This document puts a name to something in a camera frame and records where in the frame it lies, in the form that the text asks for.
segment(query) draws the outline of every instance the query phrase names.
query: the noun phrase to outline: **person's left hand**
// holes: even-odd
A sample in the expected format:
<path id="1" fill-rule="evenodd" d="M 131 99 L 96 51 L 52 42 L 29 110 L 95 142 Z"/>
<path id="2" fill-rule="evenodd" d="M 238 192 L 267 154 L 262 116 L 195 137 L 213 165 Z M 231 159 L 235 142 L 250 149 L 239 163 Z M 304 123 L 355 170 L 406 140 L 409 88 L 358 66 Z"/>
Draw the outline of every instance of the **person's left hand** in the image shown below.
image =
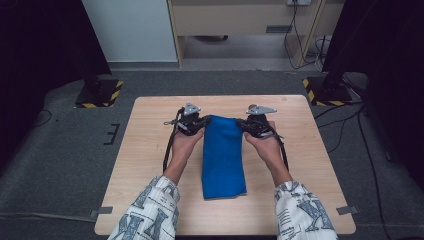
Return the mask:
<path id="1" fill-rule="evenodd" d="M 187 161 L 193 152 L 194 146 L 203 137 L 204 131 L 205 129 L 202 128 L 193 136 L 186 136 L 178 132 L 172 144 L 172 159 Z"/>

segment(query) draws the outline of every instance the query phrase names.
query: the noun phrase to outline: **patterned sleeve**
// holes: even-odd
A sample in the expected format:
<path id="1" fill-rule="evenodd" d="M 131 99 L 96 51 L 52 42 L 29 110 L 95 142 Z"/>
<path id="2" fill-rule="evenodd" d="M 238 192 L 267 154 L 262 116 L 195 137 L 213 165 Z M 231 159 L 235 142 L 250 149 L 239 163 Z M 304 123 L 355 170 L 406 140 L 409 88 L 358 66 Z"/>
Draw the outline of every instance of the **patterned sleeve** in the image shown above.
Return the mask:
<path id="1" fill-rule="evenodd" d="M 155 177 L 138 195 L 108 239 L 174 239 L 180 199 L 174 182 Z"/>
<path id="2" fill-rule="evenodd" d="M 278 240 L 338 239 L 320 200 L 295 181 L 275 189 Z"/>

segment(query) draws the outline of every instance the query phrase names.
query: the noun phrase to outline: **black stand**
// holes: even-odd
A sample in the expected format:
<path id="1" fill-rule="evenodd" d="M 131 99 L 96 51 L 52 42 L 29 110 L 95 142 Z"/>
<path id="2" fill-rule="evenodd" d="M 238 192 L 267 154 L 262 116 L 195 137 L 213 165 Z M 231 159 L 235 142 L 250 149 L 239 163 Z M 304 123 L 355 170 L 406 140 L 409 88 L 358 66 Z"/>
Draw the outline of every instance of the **black stand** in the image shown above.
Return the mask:
<path id="1" fill-rule="evenodd" d="M 308 77 L 304 80 L 306 91 L 312 105 L 343 105 L 352 102 L 352 98 L 345 86 L 337 84 L 333 88 L 326 88 L 324 77 Z"/>
<path id="2" fill-rule="evenodd" d="M 85 82 L 80 94 L 75 101 L 75 107 L 110 107 L 115 102 L 114 96 L 120 90 L 119 80 L 97 80 L 98 89 L 89 89 L 89 84 Z"/>
<path id="3" fill-rule="evenodd" d="M 82 2 L 78 1 L 81 5 L 81 12 L 76 12 L 72 15 L 74 18 L 84 18 L 89 21 L 87 13 L 84 11 Z M 117 79 L 112 80 L 99 80 L 96 74 L 96 68 L 94 63 L 90 59 L 90 51 L 97 50 L 95 53 L 100 56 L 102 68 L 107 68 L 106 73 L 111 74 L 109 67 L 107 66 L 106 58 L 101 50 L 100 44 L 95 36 L 94 29 L 91 24 L 88 24 L 85 29 L 85 34 L 92 34 L 92 38 L 97 40 L 95 49 L 83 48 L 83 42 L 85 36 L 79 36 L 76 28 L 80 27 L 75 24 L 75 19 L 66 18 L 60 15 L 57 9 L 61 9 L 61 3 L 58 1 L 48 1 L 45 3 L 46 9 L 54 15 L 56 21 L 56 30 L 58 32 L 62 46 L 64 47 L 68 57 L 72 64 L 75 66 L 79 76 L 84 80 L 85 85 L 81 90 L 77 100 L 75 101 L 75 107 L 110 107 L 115 98 L 117 92 L 122 85 L 122 81 Z"/>
<path id="4" fill-rule="evenodd" d="M 308 77 L 307 80 L 304 80 L 304 86 L 308 91 L 309 100 L 312 105 L 343 105 L 352 101 L 345 87 L 349 84 L 343 81 L 343 74 L 350 64 L 351 56 L 354 56 L 358 51 L 357 46 L 354 44 L 358 39 L 356 33 L 361 28 L 368 14 L 374 8 L 376 2 L 377 0 L 374 0 L 374 2 L 370 4 L 352 35 L 344 44 L 341 51 L 338 52 L 328 75 L 325 78 Z"/>

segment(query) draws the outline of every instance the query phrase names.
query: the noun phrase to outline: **cable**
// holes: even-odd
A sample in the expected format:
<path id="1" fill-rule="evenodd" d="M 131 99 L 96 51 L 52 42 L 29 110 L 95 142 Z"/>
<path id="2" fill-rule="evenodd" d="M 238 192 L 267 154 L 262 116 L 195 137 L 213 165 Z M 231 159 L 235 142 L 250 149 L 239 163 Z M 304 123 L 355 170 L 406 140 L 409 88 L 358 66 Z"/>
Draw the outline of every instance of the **cable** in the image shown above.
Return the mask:
<path id="1" fill-rule="evenodd" d="M 357 93 L 353 88 L 351 88 L 351 87 L 348 87 L 349 88 L 349 90 L 350 91 L 352 91 L 353 92 L 353 94 L 355 94 L 358 98 L 360 98 L 360 99 L 362 99 L 362 96 L 359 94 L 359 93 Z"/>
<path id="2" fill-rule="evenodd" d="M 373 176 L 374 176 L 375 190 L 377 192 L 378 212 L 380 214 L 381 224 L 383 225 L 383 230 L 384 230 L 384 233 L 386 234 L 387 239 L 391 240 L 389 232 L 388 232 L 387 227 L 386 227 L 386 223 L 384 221 L 383 209 L 381 207 L 380 187 L 378 186 L 378 180 L 377 180 L 377 174 L 376 174 L 376 171 L 375 171 L 374 162 L 372 160 L 370 149 L 368 147 L 368 143 L 367 143 L 367 140 L 365 138 L 364 131 L 362 129 L 361 114 L 358 114 L 358 125 L 359 125 L 359 130 L 361 131 L 362 140 L 364 141 L 365 148 L 367 150 L 368 159 L 370 160 L 370 165 L 371 165 L 372 173 L 373 173 Z"/>
<path id="3" fill-rule="evenodd" d="M 292 68 L 294 68 L 294 69 L 301 69 L 301 68 L 303 68 L 303 67 L 305 67 L 305 66 L 307 66 L 307 65 L 310 65 L 310 64 L 315 63 L 315 61 L 313 61 L 313 62 L 308 62 L 308 61 L 306 61 L 306 59 L 305 59 L 305 58 L 304 58 L 304 56 L 303 56 L 302 43 L 301 43 L 301 41 L 300 41 L 300 36 L 299 36 L 299 34 L 298 34 L 298 32 L 297 32 L 297 28 L 296 28 L 296 14 L 297 14 L 297 6 L 298 6 L 298 4 L 297 4 L 297 0 L 293 0 L 293 18 L 292 18 L 292 21 L 291 21 L 291 23 L 290 23 L 290 29 L 294 28 L 294 30 L 295 30 L 295 33 L 296 33 L 296 36 L 297 36 L 297 40 L 298 40 L 298 42 L 299 42 L 299 46 L 300 46 L 300 51 L 301 51 L 301 54 L 302 54 L 302 59 L 303 59 L 303 61 L 304 61 L 304 62 L 306 62 L 306 64 L 303 64 L 302 66 L 296 66 L 296 67 L 293 65 L 293 63 L 292 63 L 292 61 L 291 61 L 291 58 L 290 58 L 289 50 L 287 49 L 287 35 L 288 35 L 288 31 L 287 31 L 287 32 L 286 32 L 286 34 L 284 35 L 284 49 L 286 50 L 286 53 L 287 53 L 287 56 L 288 56 L 288 58 L 289 58 L 289 62 L 290 62 L 290 65 L 292 66 Z"/>
<path id="4" fill-rule="evenodd" d="M 96 219 L 89 217 L 73 217 L 73 216 L 63 216 L 47 213 L 0 213 L 0 218 L 43 218 L 43 219 L 52 219 L 52 220 L 69 220 L 69 221 L 79 221 L 79 222 L 96 222 Z"/>
<path id="5" fill-rule="evenodd" d="M 336 109 L 336 108 L 338 108 L 338 107 L 341 107 L 341 106 L 337 106 L 337 107 L 334 107 L 334 108 L 331 108 L 331 109 L 328 109 L 327 111 L 325 111 L 325 112 L 323 112 L 321 115 L 323 115 L 323 114 L 325 114 L 325 113 L 327 113 L 327 112 L 329 112 L 329 111 L 331 111 L 331 110 L 333 110 L 333 109 Z M 324 125 L 322 125 L 322 126 L 319 126 L 318 128 L 322 128 L 322 127 L 326 127 L 326 126 L 329 126 L 329 125 L 331 125 L 331 124 L 334 124 L 334 123 L 337 123 L 337 122 L 342 122 L 343 121 L 343 124 L 342 124 L 342 127 L 341 127 L 341 129 L 340 129 L 340 135 L 339 135 L 339 141 L 337 142 L 337 144 L 336 144 L 336 146 L 335 147 L 333 147 L 331 150 L 329 150 L 329 151 L 327 151 L 327 153 L 332 153 L 332 152 L 334 152 L 339 146 L 340 146 L 340 143 L 341 143 L 341 141 L 342 141 L 342 137 L 343 137 L 343 129 L 344 129 L 344 126 L 345 126 L 345 123 L 346 123 L 346 121 L 347 120 L 349 120 L 349 119 L 352 119 L 353 117 L 355 117 L 357 114 L 359 114 L 361 111 L 362 111 L 362 109 L 364 108 L 364 106 L 362 106 L 358 111 L 356 111 L 353 115 L 351 115 L 351 116 L 349 116 L 349 117 L 347 117 L 347 118 L 344 118 L 344 119 L 341 119 L 341 120 L 336 120 L 336 121 L 333 121 L 333 122 L 330 122 L 330 123 L 327 123 L 327 124 L 324 124 Z"/>
<path id="6" fill-rule="evenodd" d="M 347 76 L 347 74 L 346 74 L 346 73 L 344 73 L 344 74 L 343 74 L 343 80 L 345 80 L 347 83 L 349 83 L 350 85 L 354 86 L 355 88 L 363 89 L 362 87 L 360 87 L 360 86 L 356 85 L 355 83 L 353 83 L 353 82 L 350 80 L 350 78 Z"/>
<path id="7" fill-rule="evenodd" d="M 316 39 L 316 37 L 315 37 L 315 39 L 316 39 L 315 40 L 315 48 L 318 49 L 318 53 L 316 54 L 316 59 L 315 59 L 315 68 L 318 71 L 320 71 L 320 72 L 322 72 L 322 67 L 324 66 L 324 62 L 322 60 L 324 58 L 324 54 L 323 54 L 323 52 L 324 52 L 324 44 L 325 44 L 326 41 L 329 41 L 330 42 L 330 40 L 325 39 L 325 38 L 326 38 L 325 35 L 321 39 Z M 319 41 L 322 41 L 321 48 L 318 47 L 318 42 Z"/>
<path id="8" fill-rule="evenodd" d="M 53 114 L 49 110 L 43 109 L 43 110 L 41 110 L 41 112 L 47 112 L 49 114 L 49 118 L 46 121 L 44 121 L 43 123 L 41 123 L 41 124 L 38 124 L 38 125 L 35 125 L 35 126 L 31 126 L 32 128 L 41 127 L 44 124 L 48 123 L 50 121 L 50 119 L 52 119 Z"/>
<path id="9" fill-rule="evenodd" d="M 342 127 L 340 129 L 339 141 L 337 142 L 336 146 L 333 149 L 331 149 L 330 151 L 327 151 L 327 153 L 334 152 L 340 146 L 340 143 L 342 142 L 342 137 L 343 137 L 343 129 L 344 129 L 344 125 L 345 125 L 346 121 L 347 120 L 343 121 Z"/>
<path id="10" fill-rule="evenodd" d="M 324 114 L 326 114 L 326 113 L 328 113 L 328 112 L 330 112 L 330 111 L 333 111 L 334 109 L 337 109 L 337 108 L 339 108 L 339 107 L 351 106 L 351 105 L 355 105 L 355 104 L 362 104 L 362 103 L 363 103 L 363 102 L 353 102 L 353 103 L 350 103 L 350 104 L 344 104 L 344 105 L 335 106 L 335 107 L 332 107 L 332 108 L 330 108 L 330 109 L 327 109 L 327 110 L 325 110 L 324 112 L 322 112 L 322 113 L 318 114 L 316 117 L 314 117 L 314 119 L 317 119 L 317 118 L 321 117 L 322 115 L 324 115 Z"/>
<path id="11" fill-rule="evenodd" d="M 315 36 L 315 48 L 318 50 L 318 52 L 311 52 L 311 51 L 307 51 L 307 52 L 306 52 L 306 55 L 309 55 L 309 56 L 316 56 L 317 54 L 319 54 L 319 53 L 320 53 L 320 51 L 321 51 L 321 48 L 319 48 L 319 47 L 318 47 L 317 42 L 322 41 L 322 40 L 323 40 L 323 38 L 317 39 L 317 37 Z M 326 57 L 326 56 L 327 56 L 327 54 L 323 54 L 323 53 L 321 53 L 321 56 L 322 56 L 322 57 Z"/>

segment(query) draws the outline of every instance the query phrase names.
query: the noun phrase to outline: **floor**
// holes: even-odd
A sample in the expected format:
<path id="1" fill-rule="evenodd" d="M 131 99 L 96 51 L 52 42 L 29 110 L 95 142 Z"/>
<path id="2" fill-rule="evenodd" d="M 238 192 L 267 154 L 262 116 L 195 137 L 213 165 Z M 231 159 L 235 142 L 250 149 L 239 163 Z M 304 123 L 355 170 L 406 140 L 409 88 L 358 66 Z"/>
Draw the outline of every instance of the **floor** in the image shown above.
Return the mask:
<path id="1" fill-rule="evenodd" d="M 321 48 L 317 37 L 317 45 L 312 43 L 307 62 L 314 62 Z M 329 41 L 325 41 L 324 53 L 328 48 Z M 115 68 L 113 71 L 134 70 L 161 70 L 175 71 L 176 68 Z M 264 36 L 230 36 L 227 40 L 217 37 L 188 37 L 184 52 L 181 71 L 236 71 L 236 70 L 262 70 L 262 71 L 314 71 L 315 64 L 296 66 L 288 58 L 284 47 L 284 34 L 272 34 Z"/>

